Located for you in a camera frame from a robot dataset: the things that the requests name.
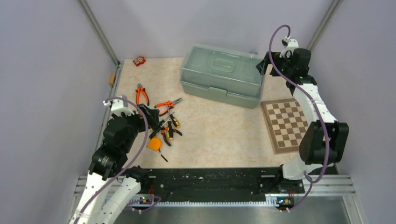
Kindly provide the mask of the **green plastic toolbox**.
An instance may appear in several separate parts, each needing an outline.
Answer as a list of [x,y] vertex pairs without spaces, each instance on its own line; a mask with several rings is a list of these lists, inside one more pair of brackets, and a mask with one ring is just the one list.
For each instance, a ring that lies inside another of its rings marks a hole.
[[180,69],[185,93],[249,109],[262,97],[262,56],[208,45],[194,45]]

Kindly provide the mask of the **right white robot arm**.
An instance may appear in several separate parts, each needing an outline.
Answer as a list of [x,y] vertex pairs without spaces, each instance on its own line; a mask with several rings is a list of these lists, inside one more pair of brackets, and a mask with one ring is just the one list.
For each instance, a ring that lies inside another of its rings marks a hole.
[[274,179],[274,187],[279,192],[287,192],[293,185],[292,180],[302,179],[304,174],[340,162],[349,134],[348,124],[330,113],[316,80],[308,74],[311,52],[297,48],[287,54],[289,57],[285,58],[279,52],[267,52],[256,66],[264,75],[271,64],[272,76],[286,77],[286,86],[301,106],[308,124],[299,144],[299,156],[282,165],[283,174]]

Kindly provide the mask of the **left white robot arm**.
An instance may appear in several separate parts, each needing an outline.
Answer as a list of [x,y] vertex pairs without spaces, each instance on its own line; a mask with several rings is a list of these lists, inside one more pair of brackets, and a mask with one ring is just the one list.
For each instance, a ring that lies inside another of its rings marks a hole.
[[112,105],[112,117],[103,131],[101,146],[92,156],[85,189],[70,219],[71,224],[113,224],[133,196],[149,189],[147,171],[132,167],[126,169],[127,176],[113,196],[106,200],[111,182],[117,179],[118,173],[124,172],[122,168],[127,162],[127,154],[138,133],[145,133],[147,128],[159,123],[159,109],[150,109],[144,104],[139,108],[146,116],[147,124],[139,112],[128,106]]

